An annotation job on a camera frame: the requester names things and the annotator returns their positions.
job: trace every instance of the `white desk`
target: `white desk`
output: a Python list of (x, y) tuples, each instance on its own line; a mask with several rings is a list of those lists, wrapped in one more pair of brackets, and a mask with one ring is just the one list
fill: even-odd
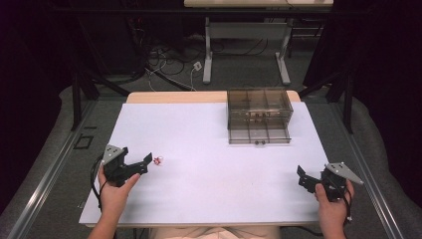
[[(185, 7), (194, 8), (330, 8), (333, 0), (185, 0)], [(205, 65), (203, 83), (211, 83), (211, 39), (276, 39), (283, 40), (281, 52), (276, 53), (277, 65), (284, 85), (290, 84), (285, 53), (290, 40), (293, 20), (286, 23), (212, 23), (205, 18)]]
[[(225, 96), (226, 92), (129, 96), (109, 143), (127, 146), (127, 164), (150, 152), (164, 161), (151, 163), (133, 188), (119, 227), (317, 222), (317, 202), (298, 185), (296, 174), (300, 164), (319, 177), (327, 163), (306, 105), (289, 92), (296, 99), (290, 144), (231, 145)], [(99, 218), (91, 192), (80, 223), (94, 226)]]

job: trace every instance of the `hand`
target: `hand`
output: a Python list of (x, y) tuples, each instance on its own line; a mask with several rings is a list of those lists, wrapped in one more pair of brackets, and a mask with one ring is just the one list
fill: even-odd
[(106, 181), (104, 167), (99, 170), (99, 182), (102, 200), (102, 214), (119, 218), (126, 205), (130, 190), (139, 180), (139, 173), (133, 175), (122, 187), (115, 187), (113, 183)]
[[(346, 187), (350, 193), (346, 192), (345, 198), (350, 204), (354, 189), (349, 180), (346, 181)], [(316, 185), (316, 200), (319, 202), (319, 226), (324, 238), (345, 238), (343, 223), (347, 216), (347, 207), (344, 200), (329, 202), (326, 198), (325, 189), (320, 183)]]

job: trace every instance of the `desk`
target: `desk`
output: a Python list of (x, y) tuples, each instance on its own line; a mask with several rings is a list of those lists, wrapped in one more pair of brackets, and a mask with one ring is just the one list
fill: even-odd
[[(109, 143), (127, 146), (127, 164), (150, 152), (164, 161), (152, 163), (133, 188), (119, 227), (317, 222), (317, 202), (298, 186), (296, 170), (300, 164), (310, 175), (319, 176), (327, 159), (305, 103), (289, 92), (295, 111), (289, 124), (291, 143), (232, 145), (226, 95), (129, 95)], [(91, 192), (80, 223), (94, 226), (99, 218)]]
[[(194, 8), (330, 8), (333, 0), (185, 0), (185, 7)], [(212, 23), (205, 18), (205, 65), (203, 83), (211, 83), (211, 39), (276, 39), (282, 40), (281, 52), (276, 53), (277, 65), (284, 85), (290, 84), (285, 64), (293, 20), (285, 23)]]

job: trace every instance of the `transparent plastic box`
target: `transparent plastic box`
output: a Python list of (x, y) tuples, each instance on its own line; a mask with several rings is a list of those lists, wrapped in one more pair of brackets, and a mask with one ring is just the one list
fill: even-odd
[(229, 143), (289, 143), (293, 108), (281, 88), (231, 89), (227, 92)]

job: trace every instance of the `white tabletop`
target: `white tabletop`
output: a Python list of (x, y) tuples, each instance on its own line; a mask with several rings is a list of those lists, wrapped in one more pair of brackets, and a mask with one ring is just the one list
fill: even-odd
[(329, 7), (333, 0), (185, 0), (185, 7)]
[[(292, 103), (291, 143), (228, 143), (226, 103), (125, 104), (110, 144), (126, 164), (163, 156), (133, 188), (119, 227), (294, 225), (317, 222), (298, 164), (319, 177), (327, 158), (304, 103)], [(80, 223), (100, 218), (91, 192)]]

